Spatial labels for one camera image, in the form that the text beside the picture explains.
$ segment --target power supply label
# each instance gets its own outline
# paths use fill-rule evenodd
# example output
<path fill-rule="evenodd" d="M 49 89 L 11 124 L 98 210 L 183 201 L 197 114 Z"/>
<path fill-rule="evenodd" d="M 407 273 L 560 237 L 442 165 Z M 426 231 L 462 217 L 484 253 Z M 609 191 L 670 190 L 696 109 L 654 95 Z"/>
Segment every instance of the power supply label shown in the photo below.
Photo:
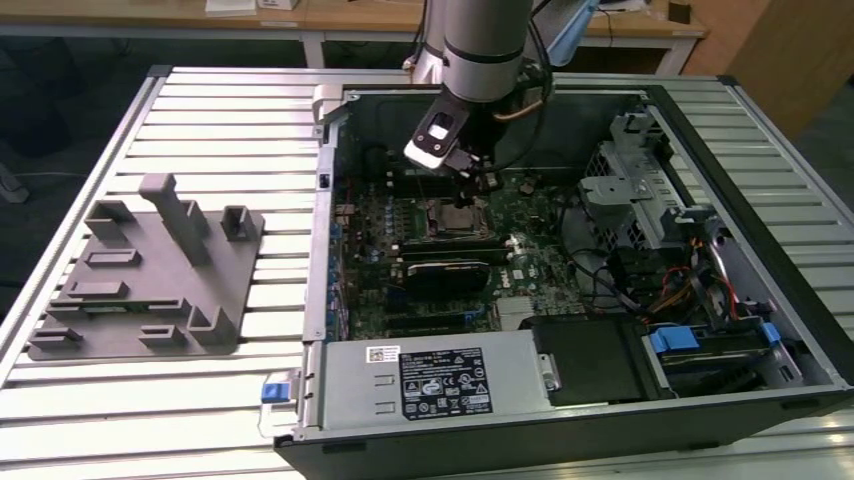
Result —
<path fill-rule="evenodd" d="M 407 420 L 493 413 L 480 348 L 402 353 L 401 390 Z"/>

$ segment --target blue latch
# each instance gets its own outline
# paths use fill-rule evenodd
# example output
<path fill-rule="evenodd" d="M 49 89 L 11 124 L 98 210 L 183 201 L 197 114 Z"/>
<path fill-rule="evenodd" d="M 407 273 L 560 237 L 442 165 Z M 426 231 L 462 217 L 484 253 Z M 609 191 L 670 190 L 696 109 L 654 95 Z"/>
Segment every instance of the blue latch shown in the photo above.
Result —
<path fill-rule="evenodd" d="M 700 348 L 692 327 L 664 327 L 650 335 L 656 353 Z"/>
<path fill-rule="evenodd" d="M 762 333 L 765 333 L 765 337 L 769 339 L 769 344 L 772 346 L 780 344 L 782 337 L 780 336 L 780 332 L 777 331 L 777 327 L 773 323 L 765 322 L 762 324 Z"/>
<path fill-rule="evenodd" d="M 291 401 L 290 383 L 266 383 L 262 387 L 262 403 L 286 403 Z"/>

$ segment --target metal slatted table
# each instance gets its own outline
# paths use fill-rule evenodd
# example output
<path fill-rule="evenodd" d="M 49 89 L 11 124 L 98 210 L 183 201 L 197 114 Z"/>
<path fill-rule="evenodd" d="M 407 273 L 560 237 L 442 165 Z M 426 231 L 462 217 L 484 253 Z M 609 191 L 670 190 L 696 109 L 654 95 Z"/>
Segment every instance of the metal slatted table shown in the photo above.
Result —
<path fill-rule="evenodd" d="M 842 326 L 854 334 L 854 217 L 746 98 L 713 78 L 560 76 L 562 84 L 662 84 Z M 395 84 L 379 70 L 175 68 L 150 77 L 0 327 L 3 478 L 302 478 L 257 429 L 266 375 L 302 363 L 318 84 Z M 677 170 L 696 199 L 688 167 Z M 34 362 L 26 340 L 82 252 L 95 199 L 125 199 L 147 172 L 174 172 L 206 210 L 246 204 L 266 231 L 243 322 L 246 343 L 206 359 Z M 278 413 L 277 423 L 294 421 Z M 508 478 L 850 478 L 854 410 L 790 422 L 718 449 L 514 472 Z"/>

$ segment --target circuit board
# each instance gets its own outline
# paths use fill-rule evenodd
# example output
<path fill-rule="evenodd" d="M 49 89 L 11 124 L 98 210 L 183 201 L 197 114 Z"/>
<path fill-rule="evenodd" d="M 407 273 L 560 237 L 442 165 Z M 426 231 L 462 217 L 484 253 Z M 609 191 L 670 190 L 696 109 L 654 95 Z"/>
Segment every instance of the circuit board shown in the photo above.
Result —
<path fill-rule="evenodd" d="M 440 200 L 398 198 L 379 182 L 351 184 L 350 190 L 339 195 L 339 201 L 345 202 L 337 210 L 337 221 L 345 228 L 343 296 L 350 340 L 501 330 L 496 303 L 500 298 L 529 297 L 537 315 L 585 311 L 576 279 L 568 274 L 568 256 L 557 233 L 558 189 L 537 188 L 532 178 L 521 173 L 508 175 L 505 181 L 502 190 L 477 200 L 473 213 L 448 207 L 438 210 L 434 203 Z M 450 236 L 450 249 L 456 239 L 501 238 L 502 249 L 497 251 L 502 261 L 492 257 L 486 286 L 474 294 L 449 299 L 406 298 L 405 307 L 390 308 L 395 298 L 406 297 L 405 288 L 395 282 L 402 261 L 397 249 L 403 243 L 418 245 L 429 241 L 432 212 L 454 217 L 445 219 L 449 228 L 441 232 Z M 489 233 L 485 233 L 488 219 Z M 476 228 L 470 233 L 452 230 L 466 222 L 477 223 L 481 230 Z M 466 319 L 462 330 L 402 333 L 390 327 L 409 317 L 442 318 L 461 314 Z"/>

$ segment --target gray plastic holder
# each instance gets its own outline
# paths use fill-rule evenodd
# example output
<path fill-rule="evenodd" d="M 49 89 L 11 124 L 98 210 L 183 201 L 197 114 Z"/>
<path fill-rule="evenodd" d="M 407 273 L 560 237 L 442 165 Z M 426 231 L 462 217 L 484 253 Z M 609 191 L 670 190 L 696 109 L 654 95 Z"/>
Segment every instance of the gray plastic holder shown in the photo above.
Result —
<path fill-rule="evenodd" d="M 157 213 L 101 201 L 59 298 L 34 331 L 34 360 L 223 355 L 238 346 L 265 218 L 243 206 L 202 212 L 173 174 L 143 178 Z"/>

